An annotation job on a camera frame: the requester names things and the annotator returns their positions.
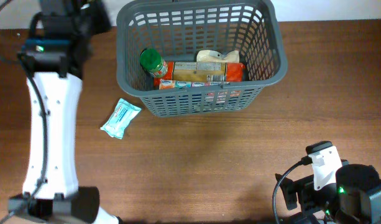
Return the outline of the red orange pasta pack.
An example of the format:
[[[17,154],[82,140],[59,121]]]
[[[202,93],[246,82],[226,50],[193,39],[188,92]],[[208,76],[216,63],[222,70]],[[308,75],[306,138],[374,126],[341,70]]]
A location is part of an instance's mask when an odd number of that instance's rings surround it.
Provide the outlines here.
[[[228,62],[168,62],[168,71],[162,78],[154,78],[154,86],[160,80],[184,82],[241,82],[246,72],[243,63]]]

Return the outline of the blue tissue pack box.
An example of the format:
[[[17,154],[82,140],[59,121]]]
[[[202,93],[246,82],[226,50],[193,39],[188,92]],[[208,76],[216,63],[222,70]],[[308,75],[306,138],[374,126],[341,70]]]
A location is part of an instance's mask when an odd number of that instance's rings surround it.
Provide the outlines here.
[[[158,86],[159,90],[172,89],[172,88],[191,88],[191,87],[203,87],[203,86],[214,86],[223,85],[227,82],[186,82],[186,81],[176,81],[176,80],[160,80]]]

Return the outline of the light green wipes pack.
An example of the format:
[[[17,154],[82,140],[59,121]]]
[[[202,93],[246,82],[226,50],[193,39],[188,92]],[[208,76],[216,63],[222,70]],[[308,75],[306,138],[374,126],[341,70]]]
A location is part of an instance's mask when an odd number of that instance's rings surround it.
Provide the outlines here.
[[[120,98],[109,119],[100,127],[110,137],[122,139],[125,129],[130,122],[141,112],[141,108]]]

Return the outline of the green lid jar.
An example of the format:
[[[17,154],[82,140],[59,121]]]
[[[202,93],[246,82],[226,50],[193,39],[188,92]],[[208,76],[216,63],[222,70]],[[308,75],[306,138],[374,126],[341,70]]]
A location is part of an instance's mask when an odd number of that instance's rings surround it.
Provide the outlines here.
[[[162,78],[168,72],[168,63],[155,49],[145,49],[140,55],[140,64],[154,78]]]

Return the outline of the grey plastic basket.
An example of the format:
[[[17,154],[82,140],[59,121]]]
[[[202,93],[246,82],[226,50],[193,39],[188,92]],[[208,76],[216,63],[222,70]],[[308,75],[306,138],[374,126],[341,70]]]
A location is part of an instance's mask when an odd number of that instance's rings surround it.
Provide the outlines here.
[[[269,0],[131,1],[117,18],[117,82],[159,117],[236,111],[279,82],[288,62]],[[139,62],[145,49],[192,62],[200,50],[239,52],[241,82],[161,90]]]

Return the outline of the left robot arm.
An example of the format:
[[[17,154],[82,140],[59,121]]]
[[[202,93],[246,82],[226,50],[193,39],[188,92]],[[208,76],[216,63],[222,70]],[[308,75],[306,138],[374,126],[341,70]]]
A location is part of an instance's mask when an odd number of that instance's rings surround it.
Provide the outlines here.
[[[111,29],[102,1],[41,1],[18,61],[31,103],[30,156],[8,217],[36,223],[120,223],[82,187],[75,167],[76,112],[92,36]]]

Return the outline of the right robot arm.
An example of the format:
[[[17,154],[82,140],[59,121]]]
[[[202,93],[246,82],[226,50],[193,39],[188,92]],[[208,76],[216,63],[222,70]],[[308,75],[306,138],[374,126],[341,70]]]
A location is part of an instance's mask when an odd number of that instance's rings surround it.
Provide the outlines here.
[[[381,224],[381,178],[373,166],[343,161],[334,174],[336,182],[318,190],[314,188],[313,175],[296,181],[287,177],[296,167],[275,175],[272,210],[277,223]],[[275,203],[279,189],[288,210],[301,207],[300,212],[283,220],[278,217]]]

